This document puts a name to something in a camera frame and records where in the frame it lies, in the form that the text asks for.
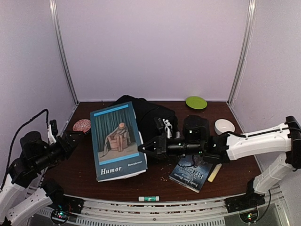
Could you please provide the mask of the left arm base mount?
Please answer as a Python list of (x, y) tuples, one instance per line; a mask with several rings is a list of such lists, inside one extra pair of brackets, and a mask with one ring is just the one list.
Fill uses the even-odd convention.
[(67, 213), (80, 214), (84, 206), (84, 200), (73, 196), (64, 195), (63, 199), (58, 203), (49, 205), (54, 210), (62, 210)]

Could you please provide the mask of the dark Wuthering Heights book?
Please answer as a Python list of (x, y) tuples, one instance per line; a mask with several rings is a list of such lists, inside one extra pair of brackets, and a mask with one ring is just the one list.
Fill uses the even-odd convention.
[(199, 193), (212, 167), (213, 164), (205, 162), (198, 155), (186, 155), (179, 160), (169, 179)]

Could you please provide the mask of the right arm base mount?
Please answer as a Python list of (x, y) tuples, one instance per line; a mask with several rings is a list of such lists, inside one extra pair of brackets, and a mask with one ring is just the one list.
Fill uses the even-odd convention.
[(255, 208), (265, 204), (265, 195), (243, 194), (225, 199), (228, 213)]

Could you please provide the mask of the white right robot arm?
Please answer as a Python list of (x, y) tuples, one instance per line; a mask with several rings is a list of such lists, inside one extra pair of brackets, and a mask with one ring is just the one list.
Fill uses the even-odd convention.
[(270, 129), (237, 134), (231, 131), (211, 136), (209, 121), (189, 115), (183, 122), (183, 138), (168, 138), (164, 123), (155, 118), (160, 135), (138, 147), (140, 152), (158, 157), (166, 155), (199, 155), (212, 164), (235, 161), (251, 155), (279, 152), (279, 157), (248, 184), (241, 204), (250, 208), (292, 169), (301, 167), (301, 127), (293, 116)]

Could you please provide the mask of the blue Humor book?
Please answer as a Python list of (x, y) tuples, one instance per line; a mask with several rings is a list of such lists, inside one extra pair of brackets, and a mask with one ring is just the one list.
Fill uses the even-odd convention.
[(138, 150), (143, 139), (131, 102), (93, 111), (90, 120), (98, 182), (130, 178), (146, 172), (147, 157)]

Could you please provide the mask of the black student backpack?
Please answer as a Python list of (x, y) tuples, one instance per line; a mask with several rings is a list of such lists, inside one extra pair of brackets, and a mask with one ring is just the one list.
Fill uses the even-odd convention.
[(163, 150), (162, 142), (181, 137), (175, 111), (129, 95), (123, 95), (111, 106), (126, 102), (132, 103), (135, 111), (136, 123), (144, 141), (142, 147), (147, 145), (145, 149), (140, 147), (139, 150), (149, 157), (160, 160), (167, 158), (168, 154)]

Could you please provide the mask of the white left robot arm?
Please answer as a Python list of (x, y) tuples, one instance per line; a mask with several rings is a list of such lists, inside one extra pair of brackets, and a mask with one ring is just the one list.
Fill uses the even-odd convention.
[(29, 187), (31, 182), (50, 165), (69, 159), (83, 137), (82, 132), (66, 131), (64, 136), (51, 136), (50, 142), (41, 134), (31, 131), (20, 139), (22, 152), (8, 168), (8, 174), (0, 189), (0, 222), (12, 226), (22, 224), (40, 209), (55, 205), (57, 209), (67, 206), (63, 188), (54, 180), (42, 183), (33, 195), (16, 206), (15, 199)]

